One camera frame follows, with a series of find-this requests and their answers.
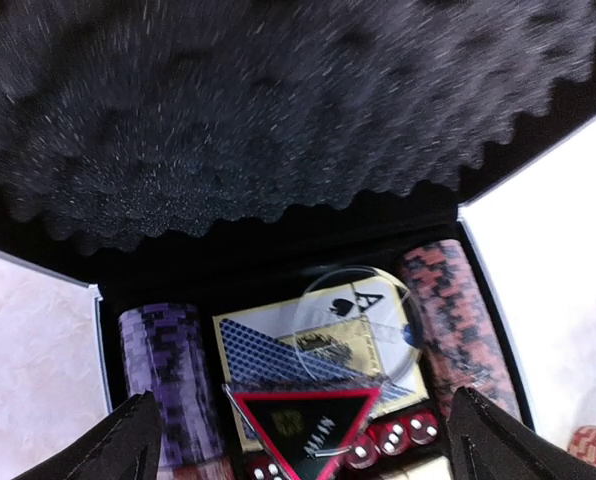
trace spade symbol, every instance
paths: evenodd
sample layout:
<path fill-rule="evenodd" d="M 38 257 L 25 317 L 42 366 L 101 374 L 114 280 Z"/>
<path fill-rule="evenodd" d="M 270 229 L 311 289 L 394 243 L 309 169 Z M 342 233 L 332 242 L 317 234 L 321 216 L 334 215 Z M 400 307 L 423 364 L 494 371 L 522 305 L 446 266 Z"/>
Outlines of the spade symbol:
<path fill-rule="evenodd" d="M 339 317 L 346 317 L 347 314 L 351 312 L 351 309 L 354 308 L 353 302 L 350 302 L 344 298 L 336 298 L 331 302 L 331 305 L 332 306 L 329 308 L 329 310 Z"/>

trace case lid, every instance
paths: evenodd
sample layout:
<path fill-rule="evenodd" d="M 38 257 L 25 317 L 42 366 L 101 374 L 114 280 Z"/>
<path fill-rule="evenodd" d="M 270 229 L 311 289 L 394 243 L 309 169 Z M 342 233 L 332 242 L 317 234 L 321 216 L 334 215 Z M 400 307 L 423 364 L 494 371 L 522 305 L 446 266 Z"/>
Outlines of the case lid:
<path fill-rule="evenodd" d="M 224 3 L 0 11 L 1 251 L 109 285 L 451 225 L 596 114 L 596 3 Z"/>

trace foam lining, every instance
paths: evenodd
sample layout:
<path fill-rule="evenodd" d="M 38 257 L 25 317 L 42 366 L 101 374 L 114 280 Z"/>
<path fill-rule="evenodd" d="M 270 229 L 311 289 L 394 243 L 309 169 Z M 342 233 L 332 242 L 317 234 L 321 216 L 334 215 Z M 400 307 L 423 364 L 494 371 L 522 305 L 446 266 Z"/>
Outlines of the foam lining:
<path fill-rule="evenodd" d="M 85 254 L 455 189 L 595 45 L 596 0 L 0 1 L 0 189 Z"/>

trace stack of purple chips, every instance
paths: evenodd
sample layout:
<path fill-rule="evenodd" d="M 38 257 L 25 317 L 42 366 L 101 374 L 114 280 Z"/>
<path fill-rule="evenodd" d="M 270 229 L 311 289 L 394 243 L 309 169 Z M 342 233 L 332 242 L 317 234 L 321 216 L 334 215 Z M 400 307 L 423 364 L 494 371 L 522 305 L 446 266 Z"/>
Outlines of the stack of purple chips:
<path fill-rule="evenodd" d="M 164 421 L 160 466 L 209 462 L 225 453 L 195 307 L 147 305 L 119 319 L 130 395 L 151 390 Z"/>

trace white surface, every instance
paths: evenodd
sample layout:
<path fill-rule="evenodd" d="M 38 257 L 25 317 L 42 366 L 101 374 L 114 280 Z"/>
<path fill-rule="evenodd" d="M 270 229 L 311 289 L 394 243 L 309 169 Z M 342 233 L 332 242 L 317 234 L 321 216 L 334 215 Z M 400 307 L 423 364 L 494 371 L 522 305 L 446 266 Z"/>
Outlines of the white surface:
<path fill-rule="evenodd" d="M 106 415 L 91 295 L 0 259 L 0 479 Z"/>
<path fill-rule="evenodd" d="M 465 208 L 538 433 L 596 424 L 596 120 Z"/>

